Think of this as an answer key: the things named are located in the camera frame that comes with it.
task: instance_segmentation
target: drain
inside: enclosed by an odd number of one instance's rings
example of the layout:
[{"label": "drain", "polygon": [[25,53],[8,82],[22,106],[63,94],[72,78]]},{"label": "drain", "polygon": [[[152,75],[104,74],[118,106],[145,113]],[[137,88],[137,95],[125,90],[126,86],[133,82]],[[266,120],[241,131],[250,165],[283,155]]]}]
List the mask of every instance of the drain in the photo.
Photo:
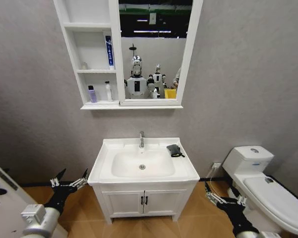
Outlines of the drain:
[{"label": "drain", "polygon": [[145,165],[139,165],[139,169],[144,170],[146,168]]}]

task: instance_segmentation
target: ceiling light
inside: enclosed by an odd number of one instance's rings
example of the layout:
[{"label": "ceiling light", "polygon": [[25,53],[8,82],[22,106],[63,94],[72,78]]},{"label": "ceiling light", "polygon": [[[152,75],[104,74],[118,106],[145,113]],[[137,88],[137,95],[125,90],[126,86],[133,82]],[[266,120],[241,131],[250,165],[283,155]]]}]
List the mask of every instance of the ceiling light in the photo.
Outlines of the ceiling light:
[{"label": "ceiling light", "polygon": [[171,31],[134,31],[134,33],[171,33]]}]

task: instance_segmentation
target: robotic hand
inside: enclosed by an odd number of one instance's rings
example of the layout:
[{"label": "robotic hand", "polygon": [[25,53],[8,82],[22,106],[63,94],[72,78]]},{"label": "robotic hand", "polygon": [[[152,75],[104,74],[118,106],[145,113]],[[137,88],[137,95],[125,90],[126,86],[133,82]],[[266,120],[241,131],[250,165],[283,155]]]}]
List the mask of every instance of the robotic hand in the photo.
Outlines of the robotic hand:
[{"label": "robotic hand", "polygon": [[87,184],[87,169],[82,178],[70,184],[60,182],[65,171],[66,169],[62,170],[50,180],[54,194],[47,203],[44,205],[30,204],[21,212],[22,218],[28,224],[23,231],[25,235],[23,238],[51,237],[58,224],[58,218],[63,212],[67,197]]}]

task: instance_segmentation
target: toilet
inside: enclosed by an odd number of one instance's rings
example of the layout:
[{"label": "toilet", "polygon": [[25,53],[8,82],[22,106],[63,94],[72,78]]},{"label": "toilet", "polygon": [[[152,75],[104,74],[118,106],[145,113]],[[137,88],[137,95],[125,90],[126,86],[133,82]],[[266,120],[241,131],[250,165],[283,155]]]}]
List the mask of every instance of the toilet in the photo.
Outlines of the toilet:
[{"label": "toilet", "polygon": [[242,146],[231,150],[223,168],[233,185],[247,197],[246,218],[259,231],[298,235],[298,199],[278,182],[263,174],[274,155],[261,146]]}]

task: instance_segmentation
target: bathroom sink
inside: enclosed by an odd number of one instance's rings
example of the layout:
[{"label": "bathroom sink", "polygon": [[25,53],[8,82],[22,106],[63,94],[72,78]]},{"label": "bathroom sink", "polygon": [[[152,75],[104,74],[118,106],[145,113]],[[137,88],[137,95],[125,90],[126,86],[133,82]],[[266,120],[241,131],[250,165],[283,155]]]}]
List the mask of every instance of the bathroom sink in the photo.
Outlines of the bathroom sink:
[{"label": "bathroom sink", "polygon": [[172,157],[166,150],[139,150],[117,153],[112,174],[117,177],[163,177],[174,173]]},{"label": "bathroom sink", "polygon": [[[88,183],[189,181],[200,177],[179,138],[104,139]],[[185,157],[173,158],[168,145],[177,144]]]}]

